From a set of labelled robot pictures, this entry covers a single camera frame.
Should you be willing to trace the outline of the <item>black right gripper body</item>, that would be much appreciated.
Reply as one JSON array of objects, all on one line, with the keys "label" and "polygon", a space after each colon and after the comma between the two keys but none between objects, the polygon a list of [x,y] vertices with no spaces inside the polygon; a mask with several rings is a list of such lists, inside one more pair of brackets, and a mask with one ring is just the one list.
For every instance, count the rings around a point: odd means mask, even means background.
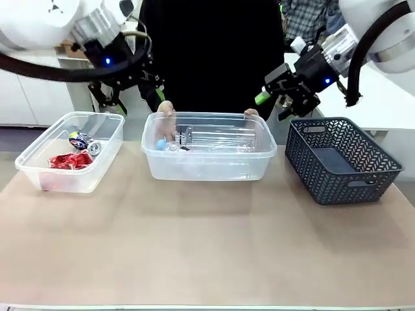
[{"label": "black right gripper body", "polygon": [[293,103],[320,103],[321,93],[338,82],[338,73],[319,44],[307,45],[299,54],[286,52],[284,61],[287,72],[281,94]]}]

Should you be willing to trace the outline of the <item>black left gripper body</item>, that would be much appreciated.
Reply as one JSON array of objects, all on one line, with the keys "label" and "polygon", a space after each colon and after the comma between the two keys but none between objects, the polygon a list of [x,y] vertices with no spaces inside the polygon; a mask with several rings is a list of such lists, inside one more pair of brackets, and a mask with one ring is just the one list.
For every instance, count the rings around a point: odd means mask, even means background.
[{"label": "black left gripper body", "polygon": [[93,65],[93,72],[88,75],[92,82],[102,82],[112,88],[162,85],[163,79],[152,57],[151,38],[138,31],[130,35],[135,38],[134,51],[122,32],[105,47],[97,40],[84,45],[84,54]]}]

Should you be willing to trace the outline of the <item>person's right hand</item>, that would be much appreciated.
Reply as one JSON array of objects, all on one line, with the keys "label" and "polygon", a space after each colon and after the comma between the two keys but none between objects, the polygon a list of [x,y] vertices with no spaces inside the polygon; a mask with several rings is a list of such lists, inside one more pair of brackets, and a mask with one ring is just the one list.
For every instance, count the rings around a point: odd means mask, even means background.
[{"label": "person's right hand", "polygon": [[158,113],[163,113],[163,117],[158,121],[158,134],[160,139],[174,141],[176,131],[176,111],[172,102],[165,100],[158,106]]}]

